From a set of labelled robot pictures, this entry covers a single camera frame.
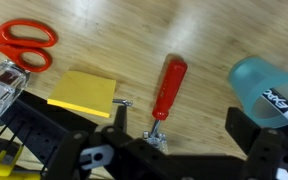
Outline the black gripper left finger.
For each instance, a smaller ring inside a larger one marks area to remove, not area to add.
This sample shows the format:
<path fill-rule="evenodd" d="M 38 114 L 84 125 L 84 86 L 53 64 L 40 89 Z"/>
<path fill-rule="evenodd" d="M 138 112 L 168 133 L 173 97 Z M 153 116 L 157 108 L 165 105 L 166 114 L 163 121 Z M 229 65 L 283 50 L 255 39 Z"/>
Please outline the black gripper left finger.
<path fill-rule="evenodd" d="M 127 107 L 119 106 L 112 125 L 68 134 L 45 180 L 87 180 L 98 167 L 115 180 L 161 179 L 161 161 L 168 150 L 165 135 L 145 132 L 143 139 L 133 139 L 126 133 L 126 123 Z"/>

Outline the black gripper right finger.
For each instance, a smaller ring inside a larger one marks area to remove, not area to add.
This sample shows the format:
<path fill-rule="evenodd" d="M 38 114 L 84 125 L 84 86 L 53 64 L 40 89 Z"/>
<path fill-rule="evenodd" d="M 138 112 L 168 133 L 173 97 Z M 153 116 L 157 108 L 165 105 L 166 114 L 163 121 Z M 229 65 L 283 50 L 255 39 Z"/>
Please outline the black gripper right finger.
<path fill-rule="evenodd" d="M 288 129 L 260 127 L 236 107 L 228 108 L 225 129 L 247 155 L 242 180 L 279 180 L 279 169 L 288 173 Z"/>

